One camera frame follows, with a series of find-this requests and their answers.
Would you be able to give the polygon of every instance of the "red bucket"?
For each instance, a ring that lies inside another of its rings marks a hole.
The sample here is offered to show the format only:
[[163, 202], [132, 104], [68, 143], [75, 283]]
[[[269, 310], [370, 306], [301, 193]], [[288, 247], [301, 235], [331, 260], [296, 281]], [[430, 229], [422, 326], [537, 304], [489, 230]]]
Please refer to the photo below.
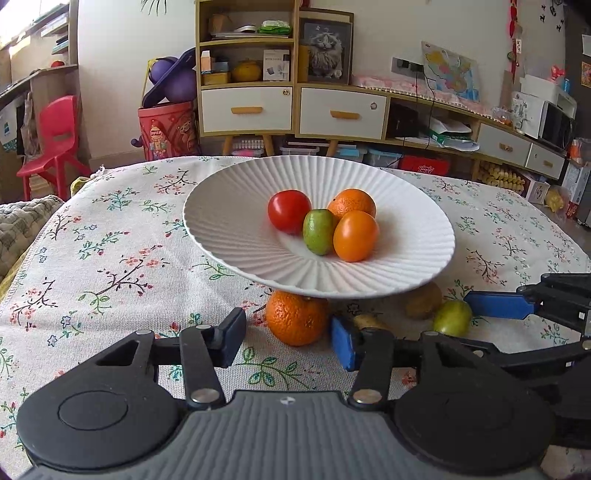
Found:
[[140, 108], [138, 117], [142, 141], [137, 146], [144, 147], [147, 161], [186, 157], [199, 152], [193, 102]]

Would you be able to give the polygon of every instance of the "plastic container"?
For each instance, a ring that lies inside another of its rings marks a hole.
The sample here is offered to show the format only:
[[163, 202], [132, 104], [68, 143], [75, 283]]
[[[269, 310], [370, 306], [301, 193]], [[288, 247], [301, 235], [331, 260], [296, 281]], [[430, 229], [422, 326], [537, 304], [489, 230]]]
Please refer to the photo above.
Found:
[[148, 161], [195, 155], [199, 149], [193, 102], [165, 103], [138, 110], [141, 140]]
[[365, 159], [367, 165], [382, 168], [397, 168], [402, 154], [394, 152], [383, 152], [374, 148], [369, 149], [368, 156]]
[[405, 155], [400, 161], [400, 170], [427, 173], [429, 175], [447, 175], [450, 163], [439, 158], [423, 158], [413, 155]]
[[282, 155], [318, 155], [320, 147], [314, 148], [295, 148], [295, 147], [280, 147]]
[[362, 162], [363, 156], [368, 152], [367, 148], [340, 148], [336, 151], [336, 158]]

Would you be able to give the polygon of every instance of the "wall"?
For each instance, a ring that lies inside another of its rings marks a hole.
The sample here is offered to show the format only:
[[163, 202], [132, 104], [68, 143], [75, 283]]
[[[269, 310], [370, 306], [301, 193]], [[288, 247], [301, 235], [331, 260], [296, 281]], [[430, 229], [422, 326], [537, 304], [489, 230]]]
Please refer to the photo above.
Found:
[[[194, 46], [193, 0], [168, 1], [168, 14], [159, 17], [141, 13], [135, 0], [79, 1], [80, 84], [92, 156], [133, 151], [129, 141], [139, 134], [136, 108], [146, 63], [157, 56], [178, 56]], [[557, 32], [548, 20], [541, 23], [543, 1], [519, 0], [524, 51], [529, 58], [545, 58], [548, 66], [562, 66], [564, 30]], [[392, 56], [422, 63], [425, 40], [476, 60], [482, 97], [498, 104], [503, 71], [509, 69], [509, 0], [311, 3], [355, 14], [354, 73], [387, 75]]]
[[129, 142], [139, 136], [148, 60], [194, 47], [194, 19], [193, 0], [169, 0], [159, 16], [141, 12], [139, 0], [79, 1], [80, 89], [93, 158], [141, 151]]
[[[524, 50], [563, 65], [564, 31], [561, 41], [556, 41], [561, 35], [555, 35], [554, 26], [548, 35], [539, 20], [541, 2], [519, 0], [519, 20], [524, 34], [531, 37]], [[498, 104], [502, 74], [510, 68], [509, 0], [312, 0], [312, 4], [355, 14], [353, 73], [387, 75], [392, 57], [422, 64], [421, 41], [428, 41], [475, 60], [483, 100]]]

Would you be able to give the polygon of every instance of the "purple ball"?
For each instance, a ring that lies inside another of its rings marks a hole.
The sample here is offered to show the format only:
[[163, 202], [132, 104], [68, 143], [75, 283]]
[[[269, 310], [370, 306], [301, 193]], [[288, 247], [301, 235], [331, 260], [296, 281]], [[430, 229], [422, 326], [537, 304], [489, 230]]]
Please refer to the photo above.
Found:
[[192, 102], [197, 98], [197, 73], [183, 69], [164, 82], [164, 94], [169, 102]]
[[177, 60], [178, 58], [176, 57], [158, 59], [158, 61], [152, 65], [152, 68], [150, 68], [150, 73], [148, 75], [150, 82], [156, 85], [162, 76], [177, 62]]

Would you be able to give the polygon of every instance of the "mandarin orange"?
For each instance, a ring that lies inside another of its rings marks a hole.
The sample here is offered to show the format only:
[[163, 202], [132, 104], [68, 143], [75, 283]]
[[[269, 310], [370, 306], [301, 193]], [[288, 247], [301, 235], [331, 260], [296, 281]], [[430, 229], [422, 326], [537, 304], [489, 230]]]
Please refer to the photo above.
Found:
[[271, 333], [283, 343], [308, 345], [328, 328], [328, 301], [275, 291], [267, 302], [265, 318]]

